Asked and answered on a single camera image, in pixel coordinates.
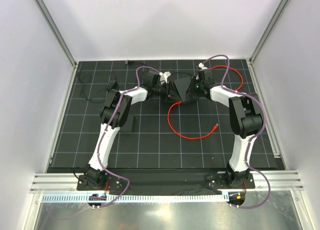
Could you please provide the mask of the black network switch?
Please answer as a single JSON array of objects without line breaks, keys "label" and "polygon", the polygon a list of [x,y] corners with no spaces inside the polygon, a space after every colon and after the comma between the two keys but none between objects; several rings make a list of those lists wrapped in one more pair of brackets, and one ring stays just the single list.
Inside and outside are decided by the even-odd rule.
[{"label": "black network switch", "polygon": [[135,116],[129,114],[125,124],[120,128],[121,133],[131,133],[133,130]]},{"label": "black network switch", "polygon": [[189,103],[196,101],[198,96],[190,92],[192,78],[190,76],[173,80],[170,97],[176,102]]}]

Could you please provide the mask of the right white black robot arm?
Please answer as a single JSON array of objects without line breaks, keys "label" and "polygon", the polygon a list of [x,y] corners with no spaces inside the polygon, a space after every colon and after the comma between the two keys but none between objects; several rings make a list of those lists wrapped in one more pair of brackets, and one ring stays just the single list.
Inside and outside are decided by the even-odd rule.
[{"label": "right white black robot arm", "polygon": [[234,133],[231,158],[225,182],[238,188],[249,178],[250,157],[257,137],[264,131],[265,111],[254,94],[242,93],[215,83],[211,69],[199,69],[189,86],[190,94],[206,97],[229,108],[229,123]]}]

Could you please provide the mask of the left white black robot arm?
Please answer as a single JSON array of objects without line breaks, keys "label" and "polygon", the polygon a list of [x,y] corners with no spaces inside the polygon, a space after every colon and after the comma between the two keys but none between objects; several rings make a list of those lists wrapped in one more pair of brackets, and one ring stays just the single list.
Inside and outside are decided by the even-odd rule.
[{"label": "left white black robot arm", "polygon": [[78,177],[77,190],[101,190],[107,185],[107,166],[114,140],[120,129],[129,118],[132,105],[144,102],[153,95],[168,96],[167,72],[146,71],[143,73],[142,83],[137,86],[119,91],[111,86],[105,99],[104,107],[100,113],[100,132],[97,144],[91,159]]}]

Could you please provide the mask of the small black plug adapter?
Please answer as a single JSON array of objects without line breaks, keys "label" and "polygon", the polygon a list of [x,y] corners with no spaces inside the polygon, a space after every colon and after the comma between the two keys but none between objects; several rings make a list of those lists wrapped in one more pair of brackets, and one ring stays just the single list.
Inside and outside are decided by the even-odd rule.
[{"label": "small black plug adapter", "polygon": [[109,92],[110,90],[117,90],[118,89],[118,82],[116,80],[112,80],[106,85],[106,90]]}]

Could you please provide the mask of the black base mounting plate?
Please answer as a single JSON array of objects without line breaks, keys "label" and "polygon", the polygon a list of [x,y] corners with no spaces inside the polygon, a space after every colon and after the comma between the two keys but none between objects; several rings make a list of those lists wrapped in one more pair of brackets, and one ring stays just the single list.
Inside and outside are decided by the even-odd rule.
[{"label": "black base mounting plate", "polygon": [[125,195],[184,196],[211,195],[222,191],[244,191],[255,188],[253,175],[238,183],[227,184],[227,174],[219,168],[110,168],[115,177],[106,172],[86,170],[78,177],[79,191],[108,190],[118,195],[129,187]]}]

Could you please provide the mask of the right aluminium corner post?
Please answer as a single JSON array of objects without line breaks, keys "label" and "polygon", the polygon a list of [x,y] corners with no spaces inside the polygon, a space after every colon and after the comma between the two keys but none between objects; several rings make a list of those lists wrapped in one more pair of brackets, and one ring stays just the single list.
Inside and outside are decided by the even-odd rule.
[{"label": "right aluminium corner post", "polygon": [[283,12],[285,11],[286,7],[288,6],[291,0],[280,0],[278,3],[274,13],[272,14],[271,19],[269,20],[262,36],[260,37],[251,57],[249,58],[249,62],[251,65],[254,64],[255,60],[257,59],[259,53],[261,52],[262,48],[266,44],[267,39],[271,35],[272,31],[276,27],[278,21],[280,20]]}]

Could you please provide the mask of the aluminium corner post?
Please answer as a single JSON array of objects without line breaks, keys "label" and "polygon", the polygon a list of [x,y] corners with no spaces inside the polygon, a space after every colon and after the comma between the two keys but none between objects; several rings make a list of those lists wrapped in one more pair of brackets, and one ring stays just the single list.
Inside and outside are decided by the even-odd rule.
[{"label": "aluminium corner post", "polygon": [[262,36],[260,37],[251,57],[249,58],[249,62],[251,65],[254,64],[255,60],[257,59],[259,53],[261,52],[262,48],[266,44],[267,39],[271,35],[272,31],[276,27],[278,21],[280,20],[283,12],[285,11],[286,7],[288,6],[291,0],[280,0],[278,3],[274,13],[272,14],[271,19],[269,20]]},{"label": "aluminium corner post", "polygon": [[38,9],[40,10],[42,16],[44,17],[46,23],[48,24],[51,32],[53,33],[54,37],[56,38],[58,44],[60,45],[62,51],[64,52],[66,58],[70,62],[73,68],[76,67],[77,61],[74,59],[71,51],[69,50],[62,34],[60,33],[53,17],[51,16],[44,0],[34,0],[35,4],[37,5]]}]

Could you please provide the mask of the aluminium front frame rail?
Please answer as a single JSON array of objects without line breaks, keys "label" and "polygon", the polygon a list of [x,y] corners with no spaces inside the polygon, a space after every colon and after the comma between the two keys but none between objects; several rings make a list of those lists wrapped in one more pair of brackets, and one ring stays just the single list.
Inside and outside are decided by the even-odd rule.
[{"label": "aluminium front frame rail", "polygon": [[[260,174],[252,174],[252,182],[255,188],[249,187],[247,191],[301,191],[304,189],[299,174],[295,170],[263,171],[267,180]],[[37,173],[32,181],[30,193],[42,192],[74,192],[78,180],[71,173]]]}]

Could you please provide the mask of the left aluminium corner post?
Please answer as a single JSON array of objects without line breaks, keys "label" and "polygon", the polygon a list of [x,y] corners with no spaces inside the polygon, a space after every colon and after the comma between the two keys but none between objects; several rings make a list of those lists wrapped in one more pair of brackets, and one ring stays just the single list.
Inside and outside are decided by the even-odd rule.
[{"label": "left aluminium corner post", "polygon": [[53,33],[54,37],[56,38],[58,44],[60,45],[62,51],[64,52],[66,58],[70,62],[73,68],[76,67],[77,61],[74,59],[71,51],[69,50],[62,34],[60,33],[53,17],[51,16],[44,0],[34,0],[35,4],[37,5],[38,9],[40,10],[42,16],[44,17],[46,23],[48,24],[51,32]]}]

